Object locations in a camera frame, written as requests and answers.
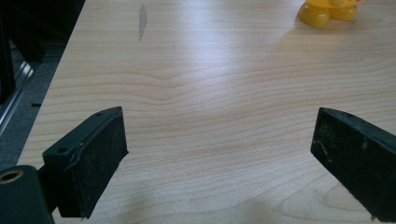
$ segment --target yellow toy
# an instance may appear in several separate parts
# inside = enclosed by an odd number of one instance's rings
[[[305,0],[298,17],[306,24],[322,28],[329,18],[352,21],[358,13],[361,0]]]

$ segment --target light wood surface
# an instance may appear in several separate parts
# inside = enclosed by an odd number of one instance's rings
[[[121,105],[131,153],[83,223],[373,223],[309,149],[321,106],[396,133],[396,0],[322,30],[302,3],[87,0],[19,164]]]

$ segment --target rubber duck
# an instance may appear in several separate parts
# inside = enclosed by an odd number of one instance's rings
[[[323,28],[329,18],[352,21],[358,13],[361,0],[305,0],[298,17],[306,24]]]

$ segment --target wood grain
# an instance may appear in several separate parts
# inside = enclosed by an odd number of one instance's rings
[[[372,223],[309,148],[320,106],[396,133],[396,1],[322,30],[302,3],[87,0],[20,164],[121,105],[131,153],[84,223]]]

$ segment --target black plastic part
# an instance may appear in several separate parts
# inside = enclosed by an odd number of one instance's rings
[[[49,208],[57,205],[62,217],[90,217],[127,154],[121,107],[90,116],[43,153]]]
[[[311,152],[373,217],[396,221],[396,136],[351,114],[321,108]]]
[[[0,200],[1,223],[54,223],[33,166],[0,172]]]

